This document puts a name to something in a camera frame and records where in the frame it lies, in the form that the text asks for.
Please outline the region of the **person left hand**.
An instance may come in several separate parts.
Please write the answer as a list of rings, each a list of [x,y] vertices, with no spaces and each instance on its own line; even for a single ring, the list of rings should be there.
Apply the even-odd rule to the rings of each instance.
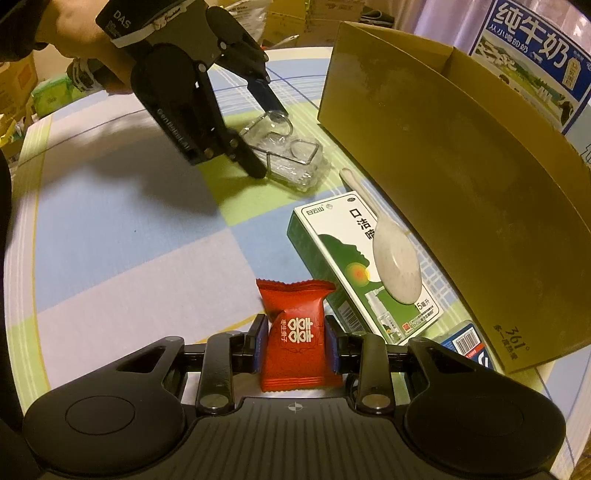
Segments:
[[[39,43],[53,45],[66,58],[96,59],[117,78],[107,83],[111,94],[130,94],[135,61],[116,48],[95,19],[107,4],[101,0],[49,1],[35,34]]]

